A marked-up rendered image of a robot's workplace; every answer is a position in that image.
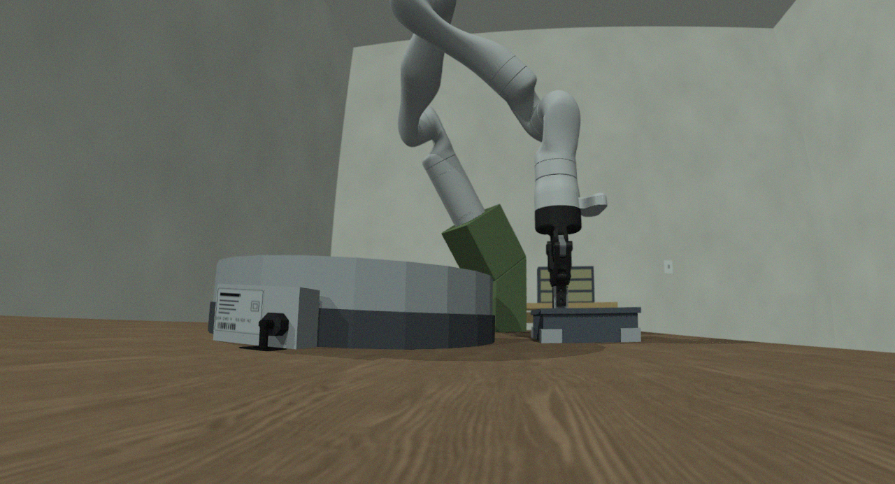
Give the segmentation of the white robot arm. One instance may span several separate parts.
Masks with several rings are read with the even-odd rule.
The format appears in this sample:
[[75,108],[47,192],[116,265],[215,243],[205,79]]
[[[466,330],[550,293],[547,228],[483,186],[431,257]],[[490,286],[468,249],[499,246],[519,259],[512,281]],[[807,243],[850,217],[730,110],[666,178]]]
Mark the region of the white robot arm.
[[450,24],[456,0],[389,4],[394,17],[413,33],[401,60],[399,134],[409,147],[434,142],[423,168],[456,227],[485,211],[437,113],[428,107],[441,85],[444,54],[501,95],[529,136],[541,142],[535,153],[535,210],[575,206],[582,216],[594,217],[608,206],[604,193],[580,198],[575,160],[580,109],[570,93],[552,91],[540,101],[534,91],[537,77],[513,52]]

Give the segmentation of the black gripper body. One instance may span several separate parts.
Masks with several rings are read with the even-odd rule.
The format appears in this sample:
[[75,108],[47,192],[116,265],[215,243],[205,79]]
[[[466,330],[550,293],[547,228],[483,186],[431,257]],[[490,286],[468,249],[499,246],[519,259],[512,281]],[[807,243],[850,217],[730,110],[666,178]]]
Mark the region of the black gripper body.
[[581,210],[578,207],[546,206],[535,210],[535,230],[539,234],[550,235],[553,263],[553,245],[557,242],[557,235],[564,235],[565,242],[568,242],[568,234],[579,232],[581,228]]

